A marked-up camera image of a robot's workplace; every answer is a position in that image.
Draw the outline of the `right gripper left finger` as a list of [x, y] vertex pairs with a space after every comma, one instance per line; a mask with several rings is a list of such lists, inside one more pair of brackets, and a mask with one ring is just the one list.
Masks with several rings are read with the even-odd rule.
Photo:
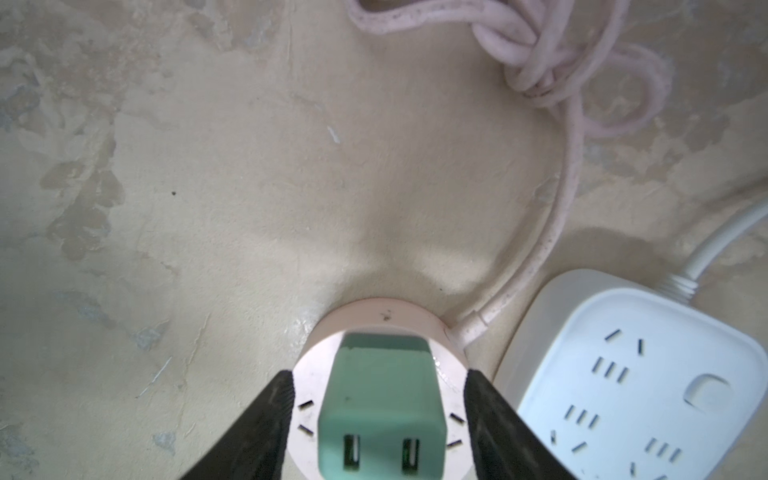
[[279, 479], [294, 401], [293, 373], [281, 370], [182, 479]]

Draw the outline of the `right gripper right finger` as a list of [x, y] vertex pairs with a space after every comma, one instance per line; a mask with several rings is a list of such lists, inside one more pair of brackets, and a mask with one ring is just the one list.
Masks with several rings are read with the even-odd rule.
[[482, 372], [468, 371], [464, 403], [479, 480], [574, 480]]

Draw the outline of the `green plug adapter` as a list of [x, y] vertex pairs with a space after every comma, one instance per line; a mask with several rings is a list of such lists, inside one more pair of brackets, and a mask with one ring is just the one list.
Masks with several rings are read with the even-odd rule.
[[426, 340], [353, 333], [337, 351], [318, 420], [325, 479], [440, 479], [447, 425]]

